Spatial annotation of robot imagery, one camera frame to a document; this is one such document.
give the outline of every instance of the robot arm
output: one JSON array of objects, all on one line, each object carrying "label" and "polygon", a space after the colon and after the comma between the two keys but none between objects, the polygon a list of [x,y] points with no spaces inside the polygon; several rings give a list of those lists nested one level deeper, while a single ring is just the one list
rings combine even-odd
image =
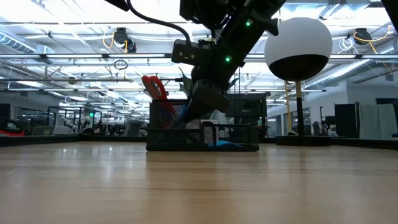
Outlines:
[{"label": "robot arm", "polygon": [[228,80],[238,67],[243,67],[243,60],[264,31],[278,35],[277,19],[271,17],[283,3],[285,0],[180,1],[180,15],[186,20],[202,23],[212,33],[225,23],[216,43],[210,46],[188,45],[184,40],[174,43],[172,61],[195,66],[191,72],[193,88],[182,118],[184,121],[211,110],[227,110]]}]

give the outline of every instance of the wooden table surface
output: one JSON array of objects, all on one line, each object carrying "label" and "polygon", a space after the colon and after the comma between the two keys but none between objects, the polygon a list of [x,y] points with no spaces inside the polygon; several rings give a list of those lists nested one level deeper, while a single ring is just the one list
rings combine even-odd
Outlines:
[{"label": "wooden table surface", "polygon": [[398,151],[2,147],[0,223],[398,223]]}]

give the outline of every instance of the white curtain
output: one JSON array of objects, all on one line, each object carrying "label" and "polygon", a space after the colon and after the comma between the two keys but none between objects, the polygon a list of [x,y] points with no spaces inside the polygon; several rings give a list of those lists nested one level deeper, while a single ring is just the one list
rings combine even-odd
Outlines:
[{"label": "white curtain", "polygon": [[379,108],[377,105],[359,104],[359,138],[380,139]]},{"label": "white curtain", "polygon": [[359,105],[359,138],[371,140],[394,140],[398,131],[393,105]]},{"label": "white curtain", "polygon": [[394,106],[392,104],[378,105],[378,106],[379,106],[381,140],[394,140],[392,134],[398,131]]}]

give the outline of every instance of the wire mesh basket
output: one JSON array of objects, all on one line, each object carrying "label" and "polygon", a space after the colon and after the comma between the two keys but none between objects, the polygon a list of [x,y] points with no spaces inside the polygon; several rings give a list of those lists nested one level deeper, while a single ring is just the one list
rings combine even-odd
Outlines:
[{"label": "wire mesh basket", "polygon": [[[174,112],[165,111],[165,103]],[[181,121],[185,100],[153,100],[147,129],[148,151],[257,151],[257,123],[213,124],[195,119]]]}]

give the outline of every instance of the white spherical lamp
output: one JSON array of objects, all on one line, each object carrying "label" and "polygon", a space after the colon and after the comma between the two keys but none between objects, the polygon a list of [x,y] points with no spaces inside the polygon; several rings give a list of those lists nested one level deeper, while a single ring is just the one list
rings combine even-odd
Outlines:
[{"label": "white spherical lamp", "polygon": [[264,55],[270,71],[283,80],[302,81],[318,74],[329,61],[333,42],[328,28],[316,19],[298,17],[278,26]]}]

